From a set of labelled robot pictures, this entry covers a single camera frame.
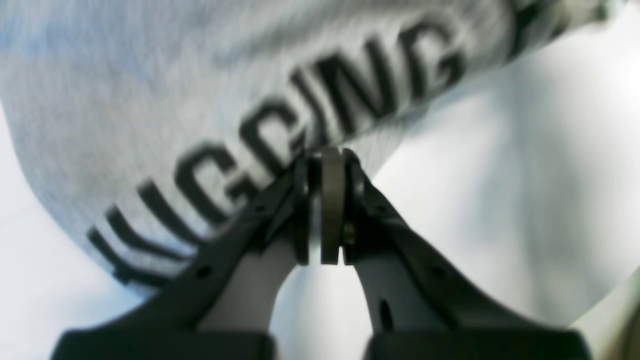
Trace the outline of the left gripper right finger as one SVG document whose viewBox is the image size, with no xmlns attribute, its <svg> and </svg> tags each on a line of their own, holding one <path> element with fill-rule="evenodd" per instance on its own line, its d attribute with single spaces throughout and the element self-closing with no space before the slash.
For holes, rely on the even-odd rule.
<svg viewBox="0 0 640 360">
<path fill-rule="evenodd" d="M 321 262 L 352 266 L 373 336 L 366 360 L 589 360 L 575 330 L 501 305 L 415 233 L 349 149 L 320 153 Z"/>
</svg>

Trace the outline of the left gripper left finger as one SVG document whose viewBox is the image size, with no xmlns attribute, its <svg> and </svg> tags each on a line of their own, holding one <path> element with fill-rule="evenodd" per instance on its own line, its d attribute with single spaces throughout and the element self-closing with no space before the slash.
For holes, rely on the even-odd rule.
<svg viewBox="0 0 640 360">
<path fill-rule="evenodd" d="M 68 331 L 53 359 L 278 360 L 275 301 L 310 262 L 309 173 L 298 159 L 162 292 L 105 325 Z"/>
</svg>

